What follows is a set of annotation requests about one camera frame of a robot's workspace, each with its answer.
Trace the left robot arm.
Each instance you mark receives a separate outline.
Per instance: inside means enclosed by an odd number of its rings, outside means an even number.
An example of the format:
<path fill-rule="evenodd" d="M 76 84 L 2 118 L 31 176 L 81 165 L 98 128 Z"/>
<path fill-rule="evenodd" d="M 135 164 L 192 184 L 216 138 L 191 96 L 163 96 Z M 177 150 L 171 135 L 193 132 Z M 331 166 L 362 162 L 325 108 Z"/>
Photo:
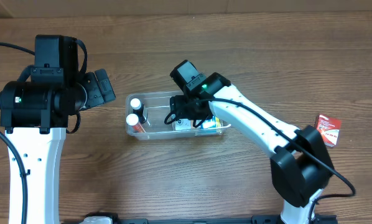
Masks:
<path fill-rule="evenodd" d="M 58 223 L 60 158 L 68 119 L 114 101 L 105 70 L 87 71 L 84 43 L 38 35 L 34 63 L 0 92 L 1 134 L 10 159 L 10 223 Z"/>

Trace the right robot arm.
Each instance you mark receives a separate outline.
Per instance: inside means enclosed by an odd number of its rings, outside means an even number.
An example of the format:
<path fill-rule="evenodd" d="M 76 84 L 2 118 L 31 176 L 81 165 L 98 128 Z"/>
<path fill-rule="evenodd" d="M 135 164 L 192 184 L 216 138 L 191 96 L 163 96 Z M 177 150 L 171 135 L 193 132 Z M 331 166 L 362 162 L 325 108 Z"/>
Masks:
<path fill-rule="evenodd" d="M 299 129 L 249 101 L 231 82 L 200 73 L 188 60 L 170 77 L 182 90 L 170 99 L 165 123 L 189 119 L 194 127 L 216 117 L 238 129 L 268 156 L 272 184 L 283 198 L 278 215 L 254 215 L 252 223 L 336 223 L 335 215 L 314 212 L 317 199 L 333 175 L 334 166 L 321 134 L 313 127 Z"/>

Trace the white Hansaplast plaster box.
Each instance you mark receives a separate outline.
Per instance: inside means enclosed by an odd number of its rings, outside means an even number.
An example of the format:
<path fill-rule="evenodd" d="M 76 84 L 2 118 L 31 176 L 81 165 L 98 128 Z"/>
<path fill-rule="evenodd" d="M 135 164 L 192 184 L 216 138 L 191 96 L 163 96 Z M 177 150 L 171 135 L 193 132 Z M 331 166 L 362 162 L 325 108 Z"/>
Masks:
<path fill-rule="evenodd" d="M 192 122 L 189 119 L 179 119 L 172 123 L 174 131 L 183 131 L 192 129 Z"/>

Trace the blue yellow VapoDrops box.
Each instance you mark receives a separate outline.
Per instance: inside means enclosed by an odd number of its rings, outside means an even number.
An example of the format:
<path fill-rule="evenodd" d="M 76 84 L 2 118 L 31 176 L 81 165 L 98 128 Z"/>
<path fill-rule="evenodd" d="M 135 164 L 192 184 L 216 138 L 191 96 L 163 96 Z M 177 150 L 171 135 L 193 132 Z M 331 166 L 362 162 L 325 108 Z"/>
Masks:
<path fill-rule="evenodd" d="M 206 119 L 201 125 L 201 129 L 220 128 L 222 127 L 221 121 L 213 116 L 211 119 Z"/>

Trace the orange tube white cap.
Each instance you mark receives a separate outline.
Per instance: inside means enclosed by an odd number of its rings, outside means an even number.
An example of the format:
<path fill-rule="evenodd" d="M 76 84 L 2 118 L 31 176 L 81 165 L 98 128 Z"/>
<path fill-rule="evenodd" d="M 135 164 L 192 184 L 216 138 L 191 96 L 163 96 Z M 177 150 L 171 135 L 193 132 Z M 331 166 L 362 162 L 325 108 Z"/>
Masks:
<path fill-rule="evenodd" d="M 129 114 L 126 117 L 127 133 L 145 133 L 146 130 L 139 121 L 139 117 L 136 114 Z"/>

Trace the black tube white cap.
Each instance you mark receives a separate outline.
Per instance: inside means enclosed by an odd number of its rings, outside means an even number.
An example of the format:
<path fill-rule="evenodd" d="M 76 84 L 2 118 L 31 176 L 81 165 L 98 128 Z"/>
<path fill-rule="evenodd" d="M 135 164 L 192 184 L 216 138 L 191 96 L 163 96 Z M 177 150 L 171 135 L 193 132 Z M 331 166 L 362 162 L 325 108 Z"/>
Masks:
<path fill-rule="evenodd" d="M 133 113 L 138 116 L 139 122 L 144 124 L 147 121 L 147 111 L 145 110 L 145 106 L 142 101 L 138 98 L 133 98 L 130 101 L 130 105 L 133 109 Z"/>

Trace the red small box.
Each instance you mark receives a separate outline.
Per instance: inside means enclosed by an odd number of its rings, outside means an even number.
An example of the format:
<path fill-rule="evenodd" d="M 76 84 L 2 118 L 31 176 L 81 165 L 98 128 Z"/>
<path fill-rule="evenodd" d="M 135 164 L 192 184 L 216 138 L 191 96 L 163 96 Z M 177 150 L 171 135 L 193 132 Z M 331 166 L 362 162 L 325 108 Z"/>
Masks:
<path fill-rule="evenodd" d="M 328 147 L 335 147 L 337 145 L 341 125 L 342 122 L 340 119 L 325 114 L 319 114 L 315 121 L 315 128 Z"/>

